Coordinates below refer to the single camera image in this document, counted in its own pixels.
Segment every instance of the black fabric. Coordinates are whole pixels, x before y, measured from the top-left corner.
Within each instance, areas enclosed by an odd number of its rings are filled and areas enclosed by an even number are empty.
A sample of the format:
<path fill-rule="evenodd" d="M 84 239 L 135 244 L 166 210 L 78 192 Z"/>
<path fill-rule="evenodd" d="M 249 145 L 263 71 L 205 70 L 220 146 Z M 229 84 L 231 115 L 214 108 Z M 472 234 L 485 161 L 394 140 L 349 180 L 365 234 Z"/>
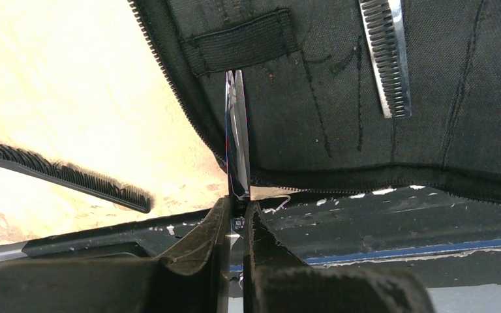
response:
<path fill-rule="evenodd" d="M 416 183 L 501 203 L 501 1 L 402 0 L 414 114 L 398 120 L 381 113 L 355 0 L 135 3 L 149 12 L 142 20 L 164 66 L 178 72 L 193 63 L 174 53 L 187 45 L 183 38 L 290 10 L 284 29 L 291 29 L 298 50 L 242 67 L 255 178 L 349 192 Z M 270 41 L 279 48 L 278 40 Z M 239 47 L 242 42 L 237 39 Z M 252 40 L 246 43 L 256 51 Z M 216 53 L 216 60 L 234 58 L 230 49 Z M 224 74 L 184 74 L 172 81 L 180 93 L 199 92 L 180 97 L 182 107 L 223 157 Z M 189 81 L 192 91 L 185 90 Z"/>
<path fill-rule="evenodd" d="M 184 38 L 181 46 L 196 76 L 225 73 L 298 51 L 288 9 L 278 9 L 229 29 Z"/>

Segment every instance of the stitching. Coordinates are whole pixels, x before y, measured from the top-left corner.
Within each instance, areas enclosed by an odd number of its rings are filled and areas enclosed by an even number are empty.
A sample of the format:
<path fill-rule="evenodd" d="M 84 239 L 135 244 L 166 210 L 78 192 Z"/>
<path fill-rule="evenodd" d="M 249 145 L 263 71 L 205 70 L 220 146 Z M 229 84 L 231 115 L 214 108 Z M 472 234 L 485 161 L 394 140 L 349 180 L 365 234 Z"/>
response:
<path fill-rule="evenodd" d="M 229 24 L 230 17 L 228 16 L 228 11 L 226 10 L 226 3 L 224 2 L 224 0 L 218 0 L 216 4 L 218 12 L 220 12 L 220 14 L 222 14 L 222 17 L 224 18 L 224 23 Z"/>
<path fill-rule="evenodd" d="M 324 125 L 324 119 L 322 118 L 322 114 L 320 113 L 320 107 L 318 105 L 318 97 L 316 97 L 316 91 L 312 86 L 312 75 L 310 74 L 310 68 L 308 63 L 306 62 L 306 58 L 304 58 L 304 52 L 300 50 L 301 59 L 304 66 L 304 71 L 306 74 L 306 79 L 308 80 L 308 86 L 310 87 L 310 92 L 312 93 L 312 98 L 314 99 L 314 107 L 316 108 L 316 113 L 318 114 L 318 119 L 320 120 L 320 128 L 322 129 L 322 137 L 324 140 L 324 149 L 326 150 L 327 156 L 331 158 L 331 145 L 329 144 L 329 140 L 327 138 L 326 127 Z"/>
<path fill-rule="evenodd" d="M 245 15 L 243 13 L 243 6 L 241 5 L 241 0 L 232 0 L 234 9 L 237 11 L 237 18 L 244 18 Z"/>
<path fill-rule="evenodd" d="M 211 71 L 210 66 L 208 65 L 208 63 L 206 63 L 206 59 L 204 57 L 204 54 L 202 53 L 200 45 L 197 45 L 195 48 L 197 49 L 197 53 L 198 53 L 198 55 L 199 55 L 199 57 L 200 57 L 200 59 L 202 61 L 202 65 L 204 67 L 204 71 L 205 72 L 210 72 Z"/>
<path fill-rule="evenodd" d="M 356 149 L 362 151 L 364 125 L 362 125 L 362 36 L 358 36 L 356 42 L 356 69 L 358 69 L 358 146 Z"/>
<path fill-rule="evenodd" d="M 350 64 L 350 62 L 352 62 L 352 59 L 354 59 L 355 56 L 356 56 L 356 51 L 354 51 L 354 47 L 353 47 L 353 49 L 350 50 L 350 52 L 346 55 L 346 57 L 344 57 L 344 59 L 342 61 L 339 61 L 339 62 L 335 63 L 334 65 L 332 65 L 329 68 L 329 70 L 334 75 L 337 75 L 338 73 L 340 73 L 346 69 L 346 67 Z"/>
<path fill-rule="evenodd" d="M 248 18 L 256 13 L 254 10 L 254 6 L 252 5 L 252 0 L 244 1 L 243 6 L 245 7 L 243 12 L 244 17 Z"/>
<path fill-rule="evenodd" d="M 306 62 L 308 62 L 308 64 L 322 64 L 323 62 L 326 62 L 326 61 L 330 60 L 331 58 L 332 58 L 331 54 L 328 54 L 323 59 L 319 59 L 319 60 L 306 60 Z"/>
<path fill-rule="evenodd" d="M 460 84 L 458 85 L 458 88 L 456 90 L 456 100 L 454 102 L 454 105 L 452 105 L 452 111 L 450 115 L 450 121 L 449 121 L 449 128 L 447 131 L 447 137 L 446 140 L 443 142 L 444 146 L 444 152 L 442 156 L 442 166 L 443 168 L 446 167 L 446 162 L 447 162 L 447 157 L 448 157 L 448 152 L 450 150 L 450 145 L 452 143 L 452 140 L 454 138 L 454 133 L 455 133 L 455 128 L 458 123 L 458 117 L 460 114 L 460 111 L 463 107 L 463 104 L 466 102 L 467 96 L 470 93 L 470 86 L 468 85 L 468 77 L 473 69 L 473 55 L 476 50 L 476 45 L 478 42 L 478 29 L 479 25 L 481 24 L 481 21 L 483 20 L 483 11 L 484 8 L 486 7 L 487 0 L 481 0 L 481 3 L 479 4 L 479 7 L 477 9 L 476 17 L 474 20 L 474 28 L 473 32 L 470 36 L 470 40 L 468 41 L 467 45 L 467 53 L 466 53 L 466 60 L 464 62 L 464 72 L 462 75 L 462 79 L 460 81 Z"/>
<path fill-rule="evenodd" d="M 283 47 L 283 51 L 285 54 L 289 56 L 291 53 L 289 52 L 289 47 L 287 46 L 287 39 L 285 39 L 285 35 L 283 34 L 283 26 L 281 25 L 281 18 L 279 17 L 279 11 L 276 12 L 275 21 L 277 23 L 277 27 L 279 28 L 279 38 L 281 39 L 281 46 Z"/>

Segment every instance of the white paint flecks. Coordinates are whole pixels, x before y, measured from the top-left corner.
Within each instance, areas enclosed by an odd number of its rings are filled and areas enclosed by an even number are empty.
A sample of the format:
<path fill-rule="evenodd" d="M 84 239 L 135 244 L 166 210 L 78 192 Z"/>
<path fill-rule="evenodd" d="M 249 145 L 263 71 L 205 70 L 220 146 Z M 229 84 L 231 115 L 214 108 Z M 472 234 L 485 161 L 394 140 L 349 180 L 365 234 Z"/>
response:
<path fill-rule="evenodd" d="M 349 198 L 350 199 L 360 199 L 360 198 L 364 198 L 366 196 L 366 194 L 355 194 L 354 196 L 350 196 Z"/>
<path fill-rule="evenodd" d="M 289 201 L 291 201 L 291 196 L 289 196 L 288 194 L 283 195 L 282 197 L 285 197 L 287 199 L 283 201 L 280 205 L 278 205 L 275 209 L 264 209 L 262 212 L 275 214 L 277 211 L 283 208 L 283 205 L 286 205 Z"/>
<path fill-rule="evenodd" d="M 396 190 L 396 188 L 380 189 L 380 190 L 375 190 L 374 192 L 372 192 L 372 194 L 374 194 L 376 196 L 382 196 L 384 194 L 388 194 L 389 192 L 393 192 L 395 190 Z"/>
<path fill-rule="evenodd" d="M 172 235 L 172 236 L 175 235 L 175 233 L 174 233 L 174 227 L 172 225 L 168 225 L 166 227 L 166 229 L 168 230 L 168 233 L 170 233 L 170 235 Z"/>
<path fill-rule="evenodd" d="M 429 207 L 415 207 L 413 209 L 404 209 L 404 210 L 393 211 L 393 213 L 417 211 L 417 210 L 423 210 L 423 209 L 427 209 L 427 208 L 429 208 Z"/>

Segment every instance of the scissors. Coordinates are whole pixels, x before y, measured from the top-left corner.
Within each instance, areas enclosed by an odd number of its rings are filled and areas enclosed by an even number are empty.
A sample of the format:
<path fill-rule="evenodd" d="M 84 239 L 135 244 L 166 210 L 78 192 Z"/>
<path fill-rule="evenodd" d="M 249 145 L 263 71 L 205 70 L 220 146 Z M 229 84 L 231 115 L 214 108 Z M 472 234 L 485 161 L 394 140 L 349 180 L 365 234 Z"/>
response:
<path fill-rule="evenodd" d="M 241 235 L 251 202 L 249 131 L 241 70 L 226 72 L 226 160 L 232 231 Z"/>

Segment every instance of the blue stripe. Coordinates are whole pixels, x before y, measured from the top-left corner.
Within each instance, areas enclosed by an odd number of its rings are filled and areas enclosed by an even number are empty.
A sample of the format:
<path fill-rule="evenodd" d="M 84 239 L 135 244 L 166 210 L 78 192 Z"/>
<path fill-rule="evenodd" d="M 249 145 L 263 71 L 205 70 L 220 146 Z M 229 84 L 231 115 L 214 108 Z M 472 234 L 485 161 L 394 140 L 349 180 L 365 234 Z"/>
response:
<path fill-rule="evenodd" d="M 450 245 L 421 246 L 418 248 L 403 248 L 395 250 L 383 250 L 368 253 L 354 253 L 344 256 L 326 256 L 322 258 L 308 258 L 305 260 L 309 265 L 324 265 L 330 263 L 348 263 L 353 261 L 376 260 L 388 258 L 402 258 L 412 256 L 424 256 L 429 254 L 445 254 L 452 252 L 479 250 L 486 248 L 501 248 L 501 239 L 487 241 L 472 241 L 469 243 L 457 243 Z M 230 266 L 230 271 L 242 271 L 243 266 Z"/>

